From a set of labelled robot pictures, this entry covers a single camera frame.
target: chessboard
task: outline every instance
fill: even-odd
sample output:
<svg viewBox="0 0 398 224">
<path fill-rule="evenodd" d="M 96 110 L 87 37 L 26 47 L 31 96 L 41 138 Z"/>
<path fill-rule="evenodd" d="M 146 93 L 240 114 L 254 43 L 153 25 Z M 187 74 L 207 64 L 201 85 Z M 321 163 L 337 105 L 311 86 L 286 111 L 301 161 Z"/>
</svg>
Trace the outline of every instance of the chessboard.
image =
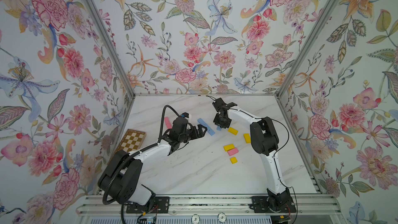
<svg viewBox="0 0 398 224">
<path fill-rule="evenodd" d="M 146 136 L 145 132 L 127 129 L 115 152 L 120 150 L 131 152 L 140 149 Z"/>
</svg>

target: orange lily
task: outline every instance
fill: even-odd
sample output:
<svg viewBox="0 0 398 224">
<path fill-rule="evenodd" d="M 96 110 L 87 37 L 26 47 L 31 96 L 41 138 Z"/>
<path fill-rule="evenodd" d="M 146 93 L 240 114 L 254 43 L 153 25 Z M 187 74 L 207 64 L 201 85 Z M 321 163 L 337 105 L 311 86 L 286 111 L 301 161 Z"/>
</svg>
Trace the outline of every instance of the orange lily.
<svg viewBox="0 0 398 224">
<path fill-rule="evenodd" d="M 141 60 L 140 60 L 139 62 L 134 63 L 134 64 L 131 66 L 131 69 L 130 69 L 129 72 L 131 72 L 132 69 L 133 69 L 135 66 L 141 66 L 141 71 L 142 71 L 142 69 L 144 69 L 144 72 L 143 72 L 142 75 L 141 75 L 141 77 L 142 77 L 142 76 L 145 74 L 145 65 L 149 65 L 149 66 L 152 66 L 152 67 L 158 67 L 158 66 L 155 66 L 155 65 L 152 65 L 152 64 L 148 63 L 148 61 L 151 61 L 151 60 L 153 60 L 153 59 L 144 60 L 144 55 L 142 54 L 142 50 L 141 50 L 141 47 L 140 47 L 139 45 L 138 45 L 138 48 L 140 49 Z"/>
<path fill-rule="evenodd" d="M 313 82 L 315 82 L 315 83 L 317 83 L 317 82 L 316 82 L 316 80 L 314 80 L 311 76 L 315 73 L 315 71 L 317 70 L 319 64 L 321 64 L 321 62 L 318 63 L 318 65 L 316 66 L 316 68 L 314 69 L 314 71 L 312 71 L 309 75 L 307 75 L 306 73 L 303 73 L 303 72 L 301 72 L 301 73 L 299 73 L 298 75 L 296 75 L 296 76 L 301 75 L 301 78 L 304 79 L 304 81 L 298 83 L 298 84 L 300 84 L 300 83 L 302 83 L 302 84 L 301 84 L 300 86 L 297 86 L 297 87 L 302 87 L 302 86 L 305 85 L 305 83 L 308 82 L 308 84 L 310 85 L 311 94 L 314 95 L 314 93 L 312 92 L 311 81 L 313 81 Z"/>
</svg>

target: flower stem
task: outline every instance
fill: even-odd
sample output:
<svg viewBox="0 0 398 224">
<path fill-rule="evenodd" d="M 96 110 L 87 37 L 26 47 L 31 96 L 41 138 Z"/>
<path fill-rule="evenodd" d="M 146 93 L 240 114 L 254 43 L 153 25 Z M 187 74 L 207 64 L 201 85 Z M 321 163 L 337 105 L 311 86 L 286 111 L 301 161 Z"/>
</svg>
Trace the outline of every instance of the flower stem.
<svg viewBox="0 0 398 224">
<path fill-rule="evenodd" d="M 23 100 L 22 95 L 19 96 L 19 100 L 25 105 L 26 108 L 28 108 L 30 111 L 32 111 L 32 108 Z M 46 122 L 47 124 L 49 123 L 45 118 L 43 118 L 41 115 L 39 115 L 39 118 Z"/>
<path fill-rule="evenodd" d="M 351 175 L 351 174 L 354 173 L 354 172 L 360 172 L 360 171 L 361 171 L 361 169 L 360 169 L 359 167 L 356 167 L 355 169 L 352 169 L 352 170 L 350 170 L 349 172 L 347 172 L 346 174 L 342 175 L 342 176 L 341 176 L 341 179 L 343 179 L 344 177 L 346 177 L 346 176 L 348 176 L 348 175 Z"/>
</svg>

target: white marble tabletop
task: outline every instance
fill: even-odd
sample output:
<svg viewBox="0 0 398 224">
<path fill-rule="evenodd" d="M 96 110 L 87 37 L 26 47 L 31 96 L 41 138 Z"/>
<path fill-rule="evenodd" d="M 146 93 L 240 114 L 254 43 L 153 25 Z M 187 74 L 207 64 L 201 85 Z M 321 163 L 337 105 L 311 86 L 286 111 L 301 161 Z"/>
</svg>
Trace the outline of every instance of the white marble tabletop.
<svg viewBox="0 0 398 224">
<path fill-rule="evenodd" d="M 273 96 L 222 96 L 224 102 L 234 102 L 247 112 L 259 117 L 271 117 L 285 123 Z M 267 177 L 260 156 L 247 144 L 243 134 L 250 133 L 236 121 L 231 127 L 238 130 L 235 136 L 226 129 L 218 131 L 212 122 L 216 111 L 212 100 L 203 96 L 138 96 L 133 104 L 125 131 L 128 128 L 144 131 L 145 147 L 157 141 L 164 105 L 172 106 L 179 114 L 192 114 L 192 124 L 202 118 L 214 131 L 205 137 L 192 140 L 182 150 L 174 152 L 157 167 L 142 172 L 140 183 L 157 194 L 261 194 L 266 193 Z M 172 123 L 176 115 L 166 110 Z M 287 140 L 286 129 L 275 122 L 279 147 Z M 239 152 L 232 164 L 223 146 L 234 144 Z M 296 193 L 316 193 L 293 139 L 279 152 L 279 162 L 287 186 Z"/>
</svg>

